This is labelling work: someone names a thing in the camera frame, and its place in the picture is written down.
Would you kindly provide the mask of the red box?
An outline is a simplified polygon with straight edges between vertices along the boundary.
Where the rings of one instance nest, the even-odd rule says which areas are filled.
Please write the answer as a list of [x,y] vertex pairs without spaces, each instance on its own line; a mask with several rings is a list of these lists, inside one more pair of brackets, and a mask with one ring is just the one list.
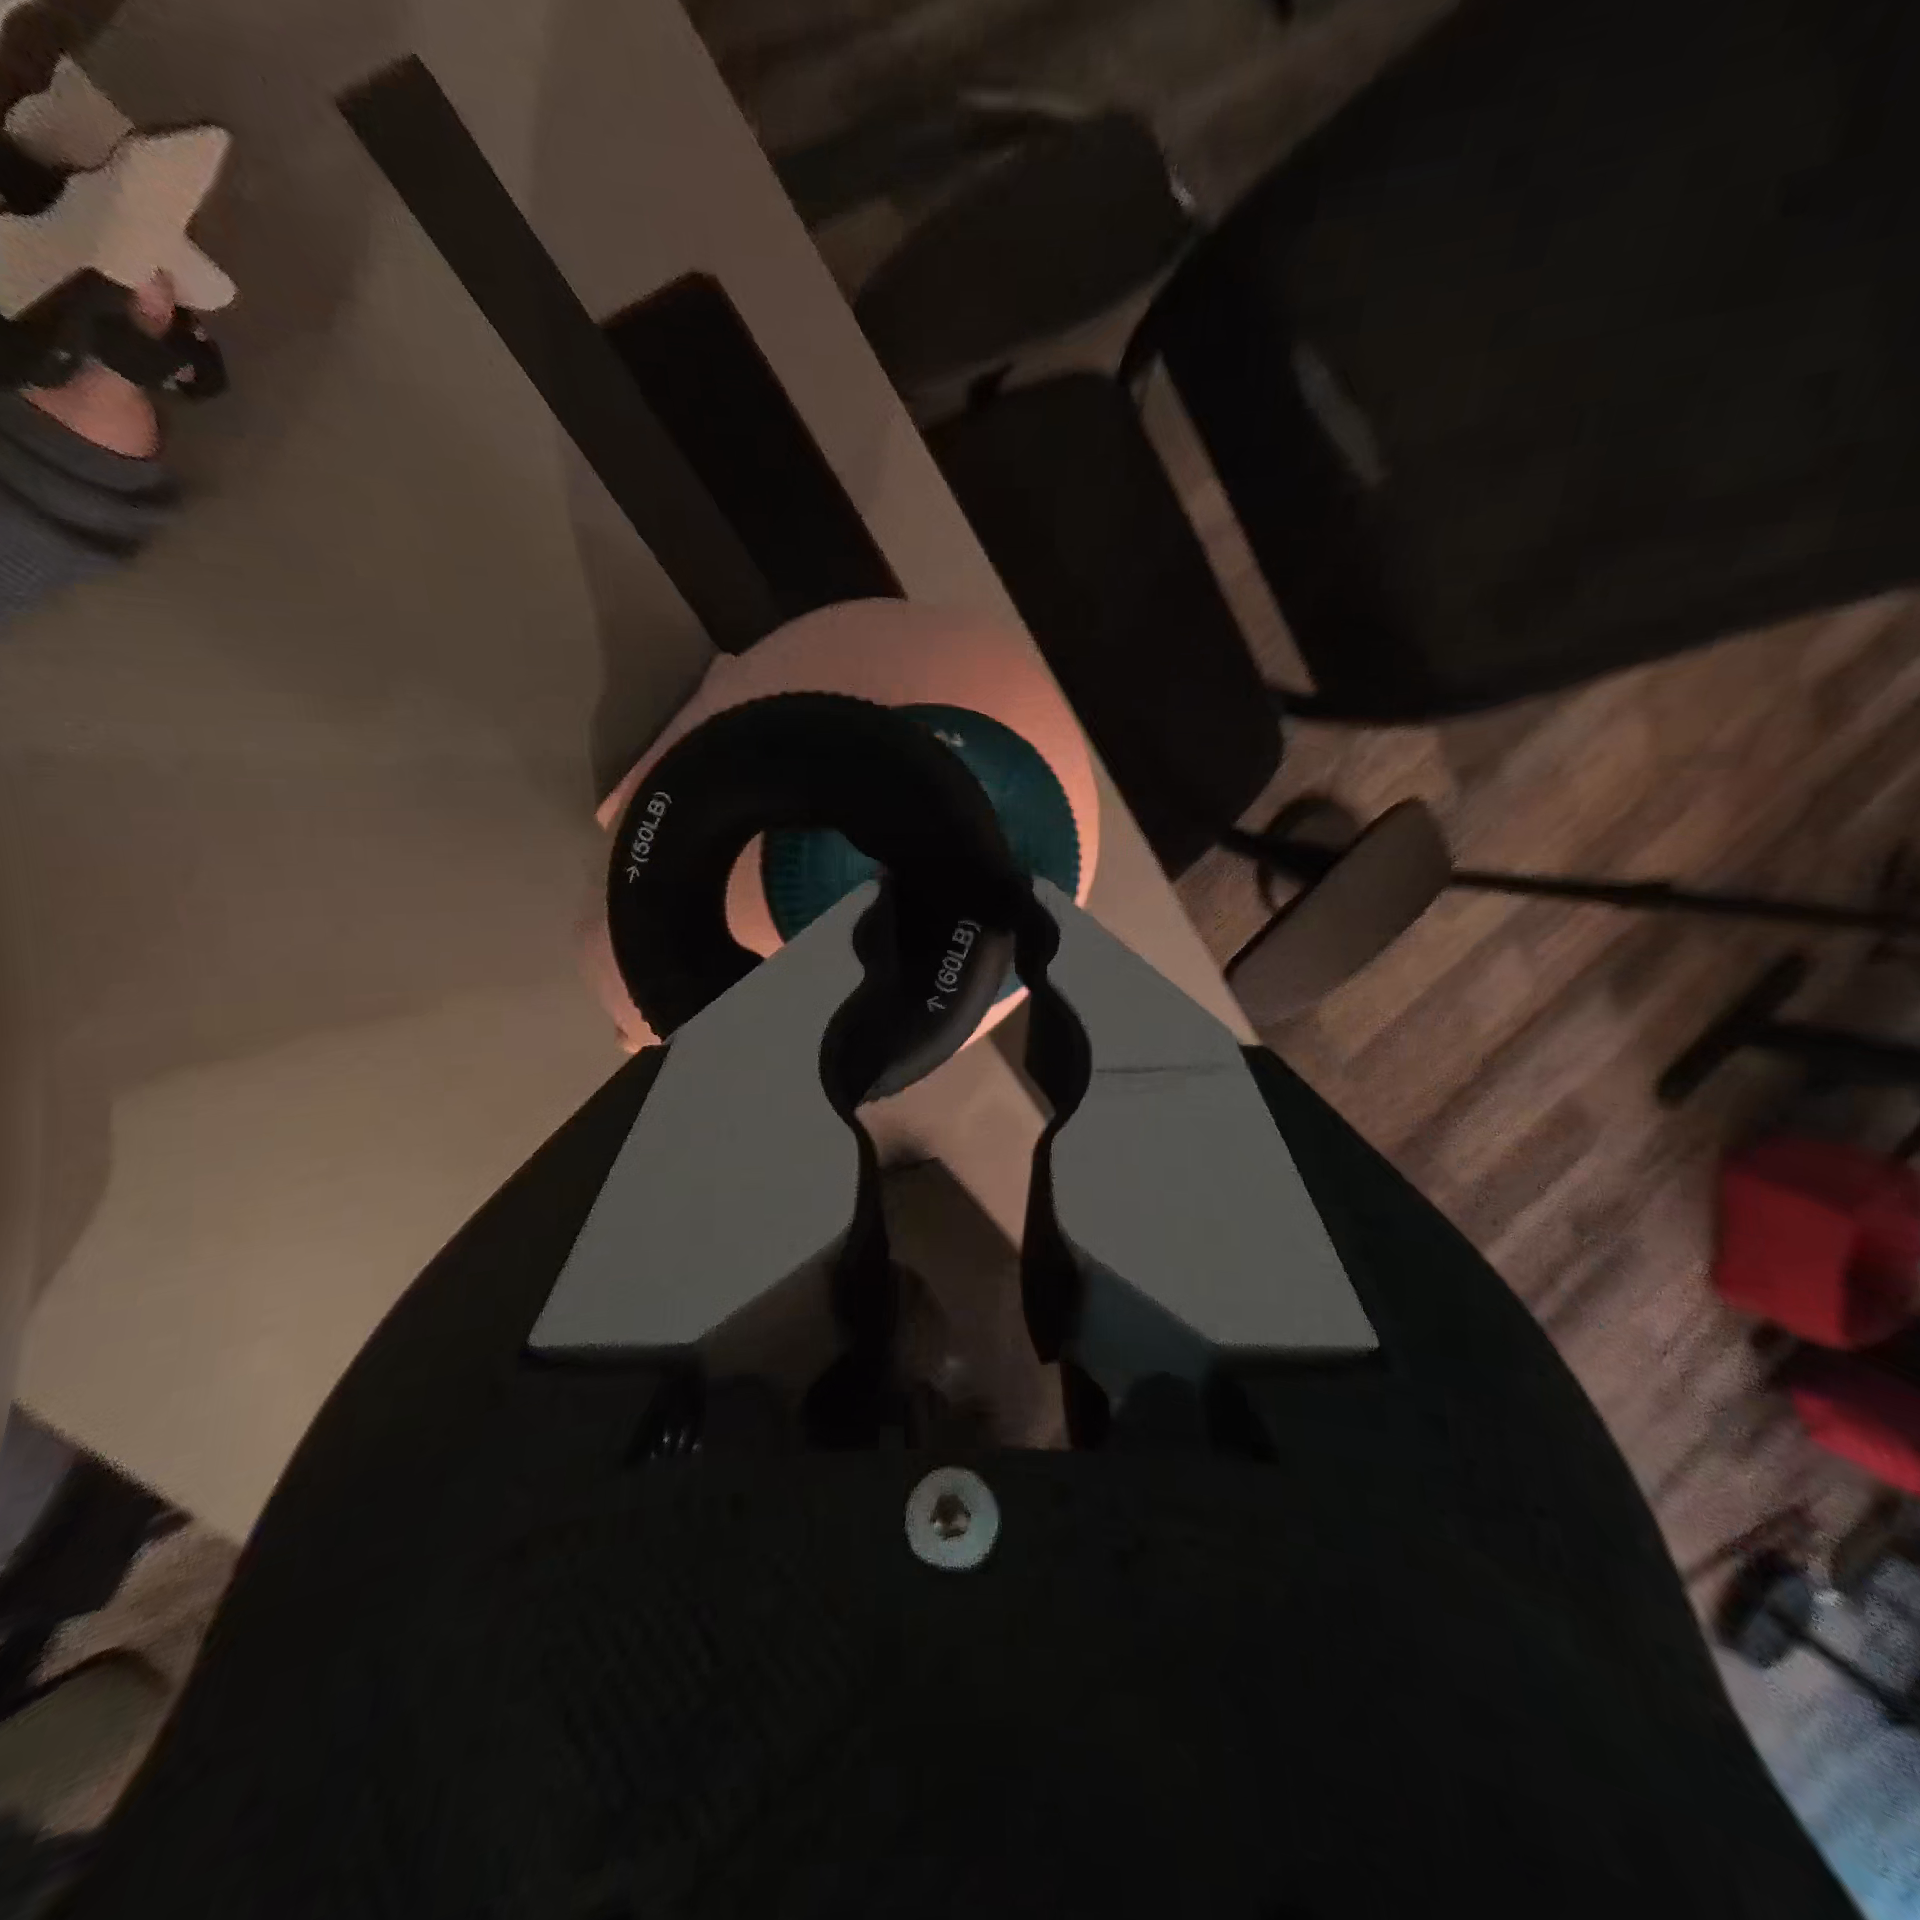
[[1711,1285],[1773,1334],[1808,1439],[1917,1496],[1917,1180],[1851,1142],[1764,1135],[1718,1166]]

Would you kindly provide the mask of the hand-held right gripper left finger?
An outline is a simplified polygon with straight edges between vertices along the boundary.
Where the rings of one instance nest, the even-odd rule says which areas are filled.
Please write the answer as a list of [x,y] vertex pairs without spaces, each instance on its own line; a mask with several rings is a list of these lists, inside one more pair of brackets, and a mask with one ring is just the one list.
[[653,1375],[637,1445],[793,1424],[864,1445],[895,1399],[897,1285],[872,1140],[830,1041],[868,986],[864,882],[653,1048],[656,1076],[528,1334],[528,1353]]

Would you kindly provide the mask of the person's left hand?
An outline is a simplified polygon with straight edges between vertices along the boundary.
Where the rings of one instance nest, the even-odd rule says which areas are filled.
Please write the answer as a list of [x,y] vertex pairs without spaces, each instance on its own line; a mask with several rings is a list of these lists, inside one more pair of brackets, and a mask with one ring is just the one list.
[[[173,314],[175,286],[165,272],[126,297],[129,327],[148,337],[161,337]],[[153,397],[96,357],[89,357],[60,389],[44,391],[36,404],[107,452],[151,460],[160,448]]]

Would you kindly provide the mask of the black dumbbell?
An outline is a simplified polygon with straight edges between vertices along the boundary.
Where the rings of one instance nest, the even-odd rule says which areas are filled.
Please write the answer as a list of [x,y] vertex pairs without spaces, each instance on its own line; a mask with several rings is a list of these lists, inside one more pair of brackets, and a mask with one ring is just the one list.
[[1783,1548],[1744,1552],[1711,1612],[1711,1639],[1753,1670],[1777,1668],[1791,1655],[1805,1652],[1869,1701],[1885,1724],[1915,1734],[1915,1678],[1891,1685],[1817,1629],[1817,1607],[1833,1596],[1808,1562]]

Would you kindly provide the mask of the black padded chair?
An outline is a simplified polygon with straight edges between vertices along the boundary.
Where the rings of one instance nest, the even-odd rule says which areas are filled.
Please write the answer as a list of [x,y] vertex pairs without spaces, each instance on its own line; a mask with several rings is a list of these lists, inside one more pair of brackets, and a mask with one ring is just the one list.
[[1109,374],[1048,374],[969,400],[926,444],[1179,880],[1261,797],[1283,727],[1133,396]]

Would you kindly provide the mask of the person's left forearm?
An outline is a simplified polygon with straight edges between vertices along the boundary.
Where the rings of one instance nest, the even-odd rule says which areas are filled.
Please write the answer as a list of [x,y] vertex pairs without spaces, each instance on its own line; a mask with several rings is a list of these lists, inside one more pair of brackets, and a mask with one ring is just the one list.
[[179,514],[161,460],[81,439],[17,391],[3,396],[3,622],[141,552]]

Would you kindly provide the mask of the dark flat box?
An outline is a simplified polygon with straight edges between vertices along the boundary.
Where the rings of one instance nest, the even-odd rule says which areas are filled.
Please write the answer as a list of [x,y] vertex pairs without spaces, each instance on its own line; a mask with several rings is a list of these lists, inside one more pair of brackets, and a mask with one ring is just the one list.
[[686,274],[603,322],[782,622],[900,582],[725,286]]

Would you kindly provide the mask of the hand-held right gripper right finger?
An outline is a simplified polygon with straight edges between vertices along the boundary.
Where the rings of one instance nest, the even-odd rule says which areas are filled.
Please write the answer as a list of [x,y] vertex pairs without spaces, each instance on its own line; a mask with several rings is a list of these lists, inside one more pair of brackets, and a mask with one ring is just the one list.
[[1073,1445],[1233,1433],[1252,1383],[1376,1357],[1248,1048],[1048,880],[1031,901],[1024,1324]]

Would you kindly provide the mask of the dark flat strip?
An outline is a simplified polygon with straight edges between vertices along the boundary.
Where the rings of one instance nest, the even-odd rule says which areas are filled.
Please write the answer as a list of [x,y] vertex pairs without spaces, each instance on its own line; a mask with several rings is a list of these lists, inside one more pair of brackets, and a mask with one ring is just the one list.
[[337,109],[705,638],[769,632],[760,566],[424,62],[379,65]]

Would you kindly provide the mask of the black office chair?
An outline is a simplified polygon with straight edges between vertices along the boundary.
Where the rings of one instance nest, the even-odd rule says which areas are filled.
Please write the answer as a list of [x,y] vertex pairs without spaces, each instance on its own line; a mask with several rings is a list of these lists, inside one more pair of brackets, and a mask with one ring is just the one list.
[[1429,724],[1915,586],[1917,4],[1462,4],[1157,362],[1303,661]]

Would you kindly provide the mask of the black stand base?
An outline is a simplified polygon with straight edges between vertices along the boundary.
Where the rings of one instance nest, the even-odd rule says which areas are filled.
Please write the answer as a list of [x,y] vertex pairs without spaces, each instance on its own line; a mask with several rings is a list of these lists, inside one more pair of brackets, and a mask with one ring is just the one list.
[[[1599,880],[1518,870],[1473,870],[1453,862],[1449,838],[1427,801],[1403,800],[1357,822],[1340,801],[1307,794],[1261,830],[1228,830],[1221,847],[1240,856],[1269,898],[1269,918],[1228,964],[1240,1007],[1257,1023],[1286,1021],[1311,1007],[1449,893],[1511,895],[1622,911],[1759,921],[1822,933],[1871,935],[1878,944],[1915,944],[1915,908],[1787,901],[1702,892],[1675,880]],[[1652,1095],[1677,1109],[1742,1053],[1800,1070],[1824,1088],[1875,1088],[1915,1095],[1917,1047],[1875,1039],[1833,1023],[1790,1018],[1787,1004],[1808,980],[1799,952],[1773,961],[1670,1060]]]

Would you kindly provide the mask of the dark round stool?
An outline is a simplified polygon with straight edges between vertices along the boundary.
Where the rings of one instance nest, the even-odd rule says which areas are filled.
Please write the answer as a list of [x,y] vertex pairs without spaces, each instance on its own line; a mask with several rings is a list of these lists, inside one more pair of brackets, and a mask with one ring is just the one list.
[[855,320],[900,396],[931,396],[1105,318],[1199,228],[1144,118],[1071,118],[918,218],[859,282]]

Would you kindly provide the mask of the pink round dish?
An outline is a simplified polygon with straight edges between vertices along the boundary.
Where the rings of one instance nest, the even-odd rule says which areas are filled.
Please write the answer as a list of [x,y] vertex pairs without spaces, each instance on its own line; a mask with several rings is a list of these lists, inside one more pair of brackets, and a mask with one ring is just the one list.
[[[1100,856],[1097,765],[1055,678],[1028,639],[979,615],[862,599],[790,618],[742,655],[720,655],[661,735],[597,809],[611,834],[653,764],[721,711],[784,692],[838,692],[897,708],[971,769],[1028,877],[1088,905]],[[876,864],[824,828],[753,836],[726,880],[726,924],[758,958],[772,954]],[[659,1044],[617,980],[611,933],[585,936],[593,977],[628,1053]]]

